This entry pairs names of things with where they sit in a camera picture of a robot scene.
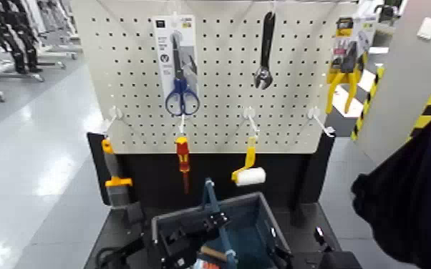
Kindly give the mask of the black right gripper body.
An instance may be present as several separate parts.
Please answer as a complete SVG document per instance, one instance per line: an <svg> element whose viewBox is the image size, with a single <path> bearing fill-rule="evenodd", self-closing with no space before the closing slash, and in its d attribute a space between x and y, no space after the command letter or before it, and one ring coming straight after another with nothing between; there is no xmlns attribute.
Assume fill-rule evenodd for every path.
<svg viewBox="0 0 431 269"><path fill-rule="evenodd" d="M355 254L350 251L324 251L318 269L362 269Z"/></svg>

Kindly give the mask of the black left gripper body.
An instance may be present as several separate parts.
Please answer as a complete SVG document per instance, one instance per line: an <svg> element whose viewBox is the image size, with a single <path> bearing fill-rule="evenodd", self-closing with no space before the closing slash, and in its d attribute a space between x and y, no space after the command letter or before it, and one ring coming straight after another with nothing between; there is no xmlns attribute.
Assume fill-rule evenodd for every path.
<svg viewBox="0 0 431 269"><path fill-rule="evenodd" d="M190 268L197 260L198 249L210 236L204 231L202 220L172 225L154 220L153 232L161 268Z"/></svg>

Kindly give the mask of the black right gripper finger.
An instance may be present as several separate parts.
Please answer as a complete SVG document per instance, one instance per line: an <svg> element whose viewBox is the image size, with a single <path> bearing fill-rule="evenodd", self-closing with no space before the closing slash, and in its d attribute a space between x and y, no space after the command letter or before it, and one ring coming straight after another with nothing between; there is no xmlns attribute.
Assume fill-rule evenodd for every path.
<svg viewBox="0 0 431 269"><path fill-rule="evenodd" d="M292 258L294 256L287 250L276 246L275 247L275 264L278 269L292 269Z"/></svg>
<svg viewBox="0 0 431 269"><path fill-rule="evenodd" d="M326 241L324 231L316 226L314 229L314 239L320 246L320 251L330 251L330 244Z"/></svg>

